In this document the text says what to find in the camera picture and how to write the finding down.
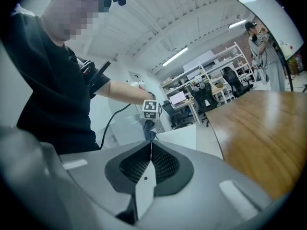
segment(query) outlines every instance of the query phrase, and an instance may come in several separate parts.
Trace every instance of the brick wall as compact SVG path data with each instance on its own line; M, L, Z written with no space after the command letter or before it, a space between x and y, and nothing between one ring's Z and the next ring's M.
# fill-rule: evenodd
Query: brick wall
M262 22L257 17L255 17L253 22L257 23L258 28L264 27L267 30L267 28L262 24ZM214 54L217 54L217 53L225 50L226 48L233 46L234 42L236 42L238 44L238 46L240 47L240 49L242 50L243 54L245 55L246 59L248 60L249 64L251 65L252 58L251 58L251 51L250 51L249 44L248 44L248 38L249 38L248 33L244 32L241 36L235 37L234 39L229 40L229 41L219 45L218 47L215 47L214 49L212 49L212 52ZM242 58L238 58L238 59L240 59L240 61L242 60L243 64L246 63L244 59L242 59ZM234 66L235 67L238 66L237 61L234 61Z

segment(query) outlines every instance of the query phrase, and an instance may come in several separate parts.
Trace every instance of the wooden table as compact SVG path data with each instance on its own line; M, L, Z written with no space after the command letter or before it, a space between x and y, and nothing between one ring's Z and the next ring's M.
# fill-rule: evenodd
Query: wooden table
M224 160L272 199L288 193L307 160L307 94L250 91L206 113Z

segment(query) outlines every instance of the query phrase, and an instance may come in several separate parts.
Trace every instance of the white shelving unit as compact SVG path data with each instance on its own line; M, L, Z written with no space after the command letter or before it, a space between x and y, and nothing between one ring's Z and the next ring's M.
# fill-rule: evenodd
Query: white shelving unit
M205 70L205 69L203 68L203 65L207 65L207 64L213 62L214 60L219 59L219 58L223 57L224 55L229 54L234 48L238 48L238 50L239 50L240 53L237 54L237 55L235 55L234 57L232 57L232 58L230 58L230 59L225 59L225 60L219 62L219 63L216 64L212 69ZM221 76L221 77L218 77L218 78L216 78L216 79L210 79L208 75L209 75L210 73L216 72L216 71L218 71L218 70L222 70L222 69L225 67L225 65L227 65L227 64L229 64L229 63L231 63L231 62L233 62L234 60L236 60L236 59L238 59L238 58L240 58L240 57L242 57L243 59L245 59L246 63L243 64L242 66L238 67L238 68L234 68L234 71L236 72L237 76L238 76L237 71L238 71L239 69L242 69L242 68L244 68L245 66L248 66L248 68L249 68L249 73L248 73L247 75L245 75L246 78L248 78L249 76L253 76L254 79L255 79L255 75L254 75L254 73L253 73L253 71L252 71L252 69L251 69L251 67L250 67L250 65L249 65L249 63L248 63L248 61L247 61L245 55L243 54L243 52L242 52L242 50L240 49L240 47L238 46L238 44L237 44L236 42L234 42L234 45L233 45L233 46L231 46L231 47L229 47L229 48L223 50L222 52L220 52L220 53L214 55L212 58L210 58L209 60L203 62L202 64L199 62L196 66L190 68L189 70L185 71L184 73L180 74L179 76L173 78L171 81L169 81L169 82L167 82L167 83L161 85L161 87L164 88L164 87L166 87L166 86L169 86L169 85L173 84L174 82L176 82L176 81L180 80L181 78L183 78L183 77L189 75L190 73L194 72L194 71L197 70L199 67L201 67L201 69L202 69L203 72L204 72L203 74L201 74L201 76L205 78L204 81L205 81L205 82L209 82L209 83L213 86L213 83L214 83L214 82L223 79L223 77ZM169 97L169 95L170 95L171 93L173 93L173 92L175 92L175 91L177 91L177 90L179 90L179 89L181 89L181 88L186 87L188 84L191 83L191 81L192 81L192 80L190 80L190 81L188 81L188 82L186 82L186 83L184 83L184 84L181 84L180 86L176 87L175 89L169 90L168 92L165 93L165 95Z

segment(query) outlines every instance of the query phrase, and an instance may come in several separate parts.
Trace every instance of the white table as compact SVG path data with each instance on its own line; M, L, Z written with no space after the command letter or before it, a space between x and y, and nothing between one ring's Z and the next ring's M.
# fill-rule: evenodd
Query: white table
M181 105L173 106L173 108L174 110L179 110L179 109L186 107L187 105L189 106L191 110L194 120L197 121L198 125L201 125L200 119L198 118L198 113L194 108L194 102L192 100L186 101Z
M157 137L160 141L196 150L196 125L190 125L157 134Z

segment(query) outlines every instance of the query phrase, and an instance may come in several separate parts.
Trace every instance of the desk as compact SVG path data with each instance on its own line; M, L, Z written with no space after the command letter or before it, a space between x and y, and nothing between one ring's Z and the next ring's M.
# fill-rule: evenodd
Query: desk
M307 94L250 91L207 112L224 160L273 198L296 184L307 157Z
M196 150L196 126L190 125L157 134L160 141L173 143L179 146Z
M189 108L191 110L191 113L193 115L194 120L197 121L198 125L201 125L200 119L198 118L198 113L194 108L194 102L192 100L186 101L183 104L180 104L180 105L177 105L177 106L173 106L173 108L174 108L174 110L179 110L179 109L186 107L187 105L189 106Z
M226 96L225 96L225 94L224 94L224 89L227 89L227 87L226 86L224 86L224 87L222 87L222 88L217 88L217 89L215 89L215 90L212 90L212 95L216 95L216 94L218 94L218 93L221 93L222 94L222 97L223 97L223 99L224 99L224 102L225 102L225 104L227 103L227 100L226 100Z

